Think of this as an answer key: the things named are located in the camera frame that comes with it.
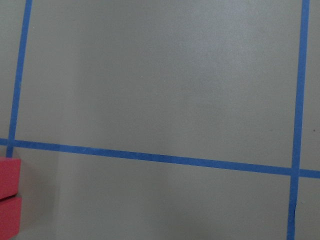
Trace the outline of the red block placed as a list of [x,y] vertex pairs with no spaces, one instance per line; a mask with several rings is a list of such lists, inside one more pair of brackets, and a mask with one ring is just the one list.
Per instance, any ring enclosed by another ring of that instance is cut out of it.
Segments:
[[18,193],[20,182],[21,160],[18,158],[0,158],[0,199]]
[[9,240],[20,231],[22,199],[5,198],[0,201],[0,239]]

